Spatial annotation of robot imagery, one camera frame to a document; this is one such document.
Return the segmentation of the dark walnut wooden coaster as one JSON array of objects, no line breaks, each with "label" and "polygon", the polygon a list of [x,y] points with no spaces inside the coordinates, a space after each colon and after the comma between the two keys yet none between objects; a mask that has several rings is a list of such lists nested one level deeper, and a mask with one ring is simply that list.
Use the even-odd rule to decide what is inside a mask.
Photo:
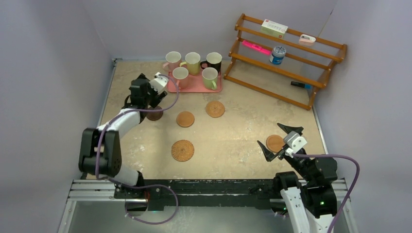
[{"label": "dark walnut wooden coaster", "polygon": [[146,118],[150,121],[157,121],[162,118],[163,111],[160,106],[156,106],[155,108],[149,107],[148,110],[157,110],[157,112],[148,112]]}]

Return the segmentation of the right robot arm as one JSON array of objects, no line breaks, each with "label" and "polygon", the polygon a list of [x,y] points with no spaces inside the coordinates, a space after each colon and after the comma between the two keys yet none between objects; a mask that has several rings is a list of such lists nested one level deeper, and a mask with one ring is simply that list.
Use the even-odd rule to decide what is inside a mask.
[{"label": "right robot arm", "polygon": [[267,162],[286,160],[294,169],[279,172],[273,180],[273,192],[283,198],[296,233],[331,233],[338,212],[332,183],[337,180],[337,161],[327,156],[308,156],[303,127],[278,124],[287,135],[284,145],[273,153],[258,142]]}]

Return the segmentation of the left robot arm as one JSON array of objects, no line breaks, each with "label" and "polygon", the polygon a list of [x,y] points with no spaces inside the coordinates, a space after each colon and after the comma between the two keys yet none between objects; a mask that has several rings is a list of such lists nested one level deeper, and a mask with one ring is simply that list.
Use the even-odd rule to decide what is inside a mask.
[{"label": "left robot arm", "polygon": [[140,171],[122,163],[121,138],[140,124],[149,113],[161,113],[160,102],[167,96],[169,77],[156,73],[152,80],[141,73],[131,81],[124,106],[111,120],[82,133],[78,168],[82,173],[110,179],[115,198],[147,198],[149,192]]}]

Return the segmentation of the woven rattan coaster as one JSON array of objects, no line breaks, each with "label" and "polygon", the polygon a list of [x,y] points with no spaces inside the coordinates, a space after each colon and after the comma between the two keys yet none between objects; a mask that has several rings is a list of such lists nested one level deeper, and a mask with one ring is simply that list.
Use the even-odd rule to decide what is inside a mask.
[{"label": "woven rattan coaster", "polygon": [[188,140],[176,141],[172,145],[171,155],[179,162],[188,161],[194,155],[194,145]]},{"label": "woven rattan coaster", "polygon": [[211,101],[206,105],[206,113],[213,118],[221,117],[225,113],[225,106],[217,100]]}]

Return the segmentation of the black mug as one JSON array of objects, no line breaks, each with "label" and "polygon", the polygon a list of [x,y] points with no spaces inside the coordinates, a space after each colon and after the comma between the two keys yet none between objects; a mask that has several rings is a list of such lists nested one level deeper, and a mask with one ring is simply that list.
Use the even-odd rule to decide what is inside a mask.
[{"label": "black mug", "polygon": [[222,66],[222,55],[218,52],[211,52],[206,56],[206,60],[200,63],[201,69],[205,69],[208,67],[214,68],[217,70],[218,73],[221,72]]}]

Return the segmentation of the smooth light wooden coaster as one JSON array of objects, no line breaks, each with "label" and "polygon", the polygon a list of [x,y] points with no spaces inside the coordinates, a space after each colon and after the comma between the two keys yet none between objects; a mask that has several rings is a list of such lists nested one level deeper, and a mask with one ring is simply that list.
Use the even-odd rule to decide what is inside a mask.
[{"label": "smooth light wooden coaster", "polygon": [[183,128],[190,127],[195,121],[194,115],[189,111],[180,112],[176,117],[176,123]]}]

